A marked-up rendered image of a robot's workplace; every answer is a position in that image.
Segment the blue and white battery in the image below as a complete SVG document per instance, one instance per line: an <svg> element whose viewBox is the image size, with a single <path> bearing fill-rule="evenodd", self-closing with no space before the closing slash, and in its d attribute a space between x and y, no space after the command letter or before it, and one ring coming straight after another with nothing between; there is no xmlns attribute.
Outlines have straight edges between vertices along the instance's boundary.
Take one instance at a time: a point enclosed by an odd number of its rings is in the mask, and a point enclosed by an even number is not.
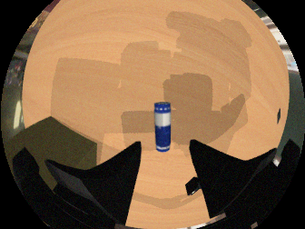
<svg viewBox="0 0 305 229"><path fill-rule="evenodd" d="M153 130L157 152L171 150L171 104L153 103Z"/></svg>

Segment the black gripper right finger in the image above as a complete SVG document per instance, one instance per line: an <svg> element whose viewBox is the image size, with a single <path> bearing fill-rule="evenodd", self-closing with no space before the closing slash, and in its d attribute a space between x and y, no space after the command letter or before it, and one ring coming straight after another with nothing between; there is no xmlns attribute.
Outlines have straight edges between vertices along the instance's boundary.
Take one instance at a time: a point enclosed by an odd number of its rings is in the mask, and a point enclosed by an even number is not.
<svg viewBox="0 0 305 229"><path fill-rule="evenodd" d="M251 179L273 161L277 148L270 148L266 154L258 155L250 161L242 161L195 139L190 141L189 151L208 215L213 219L224 213L226 206L239 197Z"/></svg>

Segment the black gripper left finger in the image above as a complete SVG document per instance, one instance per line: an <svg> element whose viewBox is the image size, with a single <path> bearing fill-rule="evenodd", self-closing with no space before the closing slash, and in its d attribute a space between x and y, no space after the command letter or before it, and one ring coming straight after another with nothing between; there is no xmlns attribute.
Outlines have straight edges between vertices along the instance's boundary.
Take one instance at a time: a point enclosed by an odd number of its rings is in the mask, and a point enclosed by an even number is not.
<svg viewBox="0 0 305 229"><path fill-rule="evenodd" d="M132 194L141 166L142 141L134 141L115 157L91 169L77 169L44 159L54 180L94 202L117 224L126 224Z"/></svg>

